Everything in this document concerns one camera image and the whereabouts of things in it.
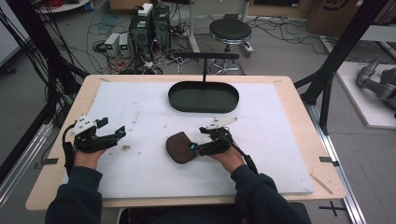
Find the hand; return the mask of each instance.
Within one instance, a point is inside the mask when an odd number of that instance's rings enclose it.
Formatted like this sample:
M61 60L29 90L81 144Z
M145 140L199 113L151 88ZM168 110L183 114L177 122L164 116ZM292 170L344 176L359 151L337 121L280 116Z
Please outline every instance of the hand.
M234 147L230 147L227 151L211 155L210 157L219 161L230 174L232 174L236 168L245 164L241 154Z
M99 158L105 153L105 150L100 150L93 153L85 153L80 150L75 154L75 166L84 166L96 170Z

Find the power supply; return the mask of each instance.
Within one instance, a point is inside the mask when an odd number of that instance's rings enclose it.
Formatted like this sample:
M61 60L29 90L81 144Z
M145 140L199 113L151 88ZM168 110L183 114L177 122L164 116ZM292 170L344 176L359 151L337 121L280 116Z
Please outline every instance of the power supply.
M120 34L120 54L121 57L131 57L131 40L129 34Z
M152 61L152 45L153 45L153 22L152 10L147 16L139 16L134 13L129 25L129 32L133 41L133 47L139 59L143 58L145 61Z
M166 49L171 47L169 6L157 6L153 9L154 32L157 47Z
M107 51L108 57L117 57L120 53L120 34L113 33L111 36L106 40L105 47Z

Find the black oval tray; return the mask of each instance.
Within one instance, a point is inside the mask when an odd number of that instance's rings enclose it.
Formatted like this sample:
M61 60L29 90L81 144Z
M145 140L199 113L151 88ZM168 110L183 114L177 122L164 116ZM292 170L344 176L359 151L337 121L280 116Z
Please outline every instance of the black oval tray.
M228 113L239 102L238 90L222 82L178 82L169 89L168 97L174 109L196 113Z

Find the black sleeve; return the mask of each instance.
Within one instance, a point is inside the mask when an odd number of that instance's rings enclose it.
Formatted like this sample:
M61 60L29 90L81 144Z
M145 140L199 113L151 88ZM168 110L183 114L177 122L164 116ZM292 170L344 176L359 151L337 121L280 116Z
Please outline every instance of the black sleeve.
M102 174L86 167L74 167L69 181L58 188L49 205L46 223L100 223L102 194L98 192Z
M255 175L246 165L233 171L235 204L248 223L308 223L277 192L274 180Z

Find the wooden table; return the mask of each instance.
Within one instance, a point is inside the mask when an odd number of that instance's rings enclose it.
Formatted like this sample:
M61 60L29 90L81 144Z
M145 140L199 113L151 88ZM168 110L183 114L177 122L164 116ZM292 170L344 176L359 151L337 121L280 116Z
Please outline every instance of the wooden table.
M46 210L56 196L57 188L64 178L64 151L62 133L81 114L88 114L96 92L102 82L179 82L184 80L201 81L202 76L110 76L91 75L87 77L78 93L60 135L48 156L59 158L57 164L45 165L27 200L29 210ZM319 157L328 157L317 131L309 118L300 96L288 77L268 76L210 76L207 81L227 83L267 83L274 84L279 99L289 120L295 141L301 150L302 157L310 174L315 191L305 195L284 195L288 201L342 199L346 191L331 162L321 162ZM68 135L66 141L72 141ZM149 198L104 200L103 207L133 207L183 204L216 204L233 203L233 197L185 197L185 198Z

